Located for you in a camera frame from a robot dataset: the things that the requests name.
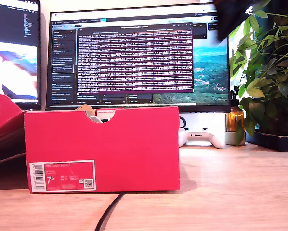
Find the qr code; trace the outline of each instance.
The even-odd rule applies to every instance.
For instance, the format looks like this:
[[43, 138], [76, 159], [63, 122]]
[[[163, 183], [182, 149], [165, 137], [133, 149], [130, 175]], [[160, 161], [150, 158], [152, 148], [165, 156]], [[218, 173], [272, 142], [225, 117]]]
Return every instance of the qr code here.
[[85, 189], [94, 189], [94, 179], [85, 179], [84, 180]]

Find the monitor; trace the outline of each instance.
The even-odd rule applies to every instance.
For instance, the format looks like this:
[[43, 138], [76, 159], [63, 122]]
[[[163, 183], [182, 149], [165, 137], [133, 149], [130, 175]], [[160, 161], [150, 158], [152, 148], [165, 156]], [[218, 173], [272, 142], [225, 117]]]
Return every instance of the monitor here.
[[0, 0], [0, 94], [41, 109], [40, 1]]
[[230, 111], [211, 3], [50, 13], [46, 109]]

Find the plant pot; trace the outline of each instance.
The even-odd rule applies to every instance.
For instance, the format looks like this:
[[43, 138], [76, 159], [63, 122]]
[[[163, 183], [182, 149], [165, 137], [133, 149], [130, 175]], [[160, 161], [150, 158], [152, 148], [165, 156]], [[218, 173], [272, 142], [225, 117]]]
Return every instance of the plant pot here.
[[[244, 138], [241, 141], [241, 143], [239, 144], [239, 146], [245, 145], [245, 143], [246, 143], [246, 132], [244, 134], [245, 134]], [[236, 132], [235, 131], [226, 131], [225, 132], [225, 144], [236, 146]]]
[[246, 134], [246, 141], [277, 151], [288, 151], [288, 136], [276, 136], [255, 131], [253, 137], [248, 133]]

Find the potted plant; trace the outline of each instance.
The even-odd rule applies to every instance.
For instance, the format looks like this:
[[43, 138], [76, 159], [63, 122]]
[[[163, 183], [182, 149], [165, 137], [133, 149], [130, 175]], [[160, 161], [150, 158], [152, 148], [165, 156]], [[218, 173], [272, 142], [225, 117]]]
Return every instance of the potted plant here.
[[[288, 151], [288, 14], [265, 13], [261, 8], [269, 2], [254, 5], [244, 24], [245, 36], [230, 60], [231, 76], [244, 70], [238, 95], [246, 118], [238, 123], [237, 143], [245, 129], [247, 141]], [[264, 31], [255, 16], [273, 17], [271, 28]]]

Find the black tray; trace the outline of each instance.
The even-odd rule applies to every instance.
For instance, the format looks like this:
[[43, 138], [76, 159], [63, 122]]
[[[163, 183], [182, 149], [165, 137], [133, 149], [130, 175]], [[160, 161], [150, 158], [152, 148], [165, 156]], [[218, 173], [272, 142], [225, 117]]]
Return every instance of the black tray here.
[[277, 151], [288, 151], [288, 136], [276, 136], [255, 131], [251, 137], [246, 132], [246, 141]]

